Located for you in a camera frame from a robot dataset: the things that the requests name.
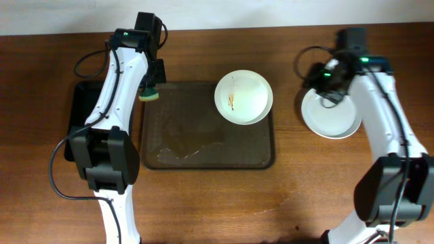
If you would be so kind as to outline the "green yellow sponge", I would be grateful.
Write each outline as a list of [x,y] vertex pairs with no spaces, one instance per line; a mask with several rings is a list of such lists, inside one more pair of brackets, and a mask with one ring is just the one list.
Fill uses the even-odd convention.
[[138,95],[138,99],[141,102],[150,102],[157,100],[158,98],[159,93],[154,87],[146,87]]

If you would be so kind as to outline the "white plate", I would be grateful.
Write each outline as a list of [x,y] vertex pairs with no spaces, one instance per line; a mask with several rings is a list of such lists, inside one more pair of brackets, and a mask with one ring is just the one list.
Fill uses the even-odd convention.
[[251,70],[235,70],[217,83],[214,104],[227,121],[252,125],[271,111],[273,91],[262,75]]
[[352,99],[333,104],[310,89],[303,97],[301,115],[307,127],[317,135],[338,140],[352,136],[361,125],[361,115]]

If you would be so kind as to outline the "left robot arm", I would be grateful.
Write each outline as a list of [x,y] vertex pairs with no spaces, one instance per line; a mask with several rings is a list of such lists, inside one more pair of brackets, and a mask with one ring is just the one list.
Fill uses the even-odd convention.
[[81,179],[100,204],[107,243],[140,243],[132,201],[140,169],[139,152],[130,137],[136,99],[158,99],[164,83],[163,61],[157,58],[159,35],[118,29],[109,40],[110,66],[94,109],[69,144]]

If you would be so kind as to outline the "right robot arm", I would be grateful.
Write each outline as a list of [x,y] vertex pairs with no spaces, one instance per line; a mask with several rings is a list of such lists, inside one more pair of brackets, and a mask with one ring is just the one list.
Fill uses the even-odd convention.
[[302,117],[316,134],[345,138],[363,126],[373,164],[357,183],[354,209],[321,242],[393,243],[433,205],[433,158],[404,114],[388,61],[380,57],[316,63],[304,79]]

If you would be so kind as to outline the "brown translucent tray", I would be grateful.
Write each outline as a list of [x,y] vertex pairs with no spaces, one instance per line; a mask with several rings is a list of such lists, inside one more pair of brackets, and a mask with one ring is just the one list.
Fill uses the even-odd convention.
[[173,82],[145,102],[140,156],[149,169],[267,169],[276,160],[273,115],[252,125],[227,121],[215,83]]

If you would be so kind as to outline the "black plastic tray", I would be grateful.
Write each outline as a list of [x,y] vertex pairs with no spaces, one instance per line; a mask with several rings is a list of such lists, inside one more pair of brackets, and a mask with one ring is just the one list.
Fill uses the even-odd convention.
[[[86,122],[86,119],[91,115],[92,111],[96,107],[96,103],[99,99],[100,92],[102,91],[102,81],[81,81],[76,84],[73,94],[73,104],[71,109],[71,116],[69,121],[68,132],[74,132],[81,129]],[[140,155],[130,138],[130,131],[132,126],[132,114],[133,110],[130,109],[130,117],[127,120],[129,124],[128,128],[122,127],[122,124],[112,126],[112,136],[125,135],[125,148],[121,145],[118,148],[116,142],[108,145],[108,152],[100,153],[99,156],[92,156],[91,159],[110,159],[113,156],[115,165],[122,167],[126,165],[128,167],[140,167]]]

